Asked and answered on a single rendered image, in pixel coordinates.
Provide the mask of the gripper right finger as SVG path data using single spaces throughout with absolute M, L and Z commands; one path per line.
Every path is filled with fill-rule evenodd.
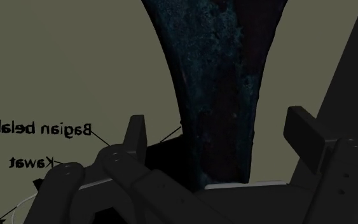
M 283 135 L 316 181 L 302 224 L 358 224 L 358 141 L 301 106 L 288 107 Z

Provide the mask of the olive sheet with labelled diagram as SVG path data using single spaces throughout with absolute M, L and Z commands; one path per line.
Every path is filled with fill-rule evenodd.
M 282 131 L 286 109 L 316 115 L 358 16 L 358 0 L 288 0 L 265 66 L 251 181 L 289 181 L 297 155 Z M 132 115 L 149 144 L 179 135 L 174 87 L 141 0 L 0 0 L 0 120 L 91 123 L 92 136 L 0 134 L 0 217 L 21 223 L 45 170 L 11 157 L 91 164 L 120 143 Z

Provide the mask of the dark blue-green flared vase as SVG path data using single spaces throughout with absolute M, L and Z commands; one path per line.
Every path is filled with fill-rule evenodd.
M 188 187 L 247 183 L 268 52 L 288 0 L 141 0 L 172 78 Z

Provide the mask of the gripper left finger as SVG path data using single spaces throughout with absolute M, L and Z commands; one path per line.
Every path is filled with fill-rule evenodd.
M 24 224 L 92 224 L 113 207 L 127 224 L 228 224 L 228 219 L 160 170 L 145 165 L 144 116 L 130 118 L 123 143 L 99 151 L 95 162 L 50 169 Z

